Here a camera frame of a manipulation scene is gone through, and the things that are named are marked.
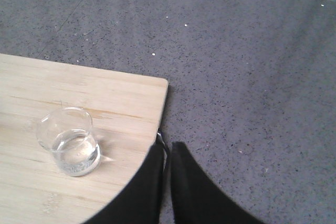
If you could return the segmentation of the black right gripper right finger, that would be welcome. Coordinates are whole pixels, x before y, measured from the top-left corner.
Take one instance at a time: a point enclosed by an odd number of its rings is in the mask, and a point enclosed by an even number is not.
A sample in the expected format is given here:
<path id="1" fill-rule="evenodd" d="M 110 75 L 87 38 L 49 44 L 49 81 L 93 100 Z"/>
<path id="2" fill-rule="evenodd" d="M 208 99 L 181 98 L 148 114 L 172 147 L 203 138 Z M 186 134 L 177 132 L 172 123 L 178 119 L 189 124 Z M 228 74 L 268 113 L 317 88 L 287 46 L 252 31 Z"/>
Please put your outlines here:
<path id="1" fill-rule="evenodd" d="M 171 196 L 175 223 L 260 223 L 211 181 L 183 142 L 172 144 Z"/>

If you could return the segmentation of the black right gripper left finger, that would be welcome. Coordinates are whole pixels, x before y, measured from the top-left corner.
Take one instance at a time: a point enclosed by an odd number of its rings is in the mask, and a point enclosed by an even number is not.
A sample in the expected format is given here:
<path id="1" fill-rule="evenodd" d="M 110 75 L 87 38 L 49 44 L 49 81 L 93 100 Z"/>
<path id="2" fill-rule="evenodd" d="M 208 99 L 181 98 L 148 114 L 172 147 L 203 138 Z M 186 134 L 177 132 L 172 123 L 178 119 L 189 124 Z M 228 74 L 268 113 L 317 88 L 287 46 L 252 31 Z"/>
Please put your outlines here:
<path id="1" fill-rule="evenodd" d="M 127 185 L 85 223 L 159 223 L 166 182 L 164 154 L 163 145 L 153 144 Z"/>

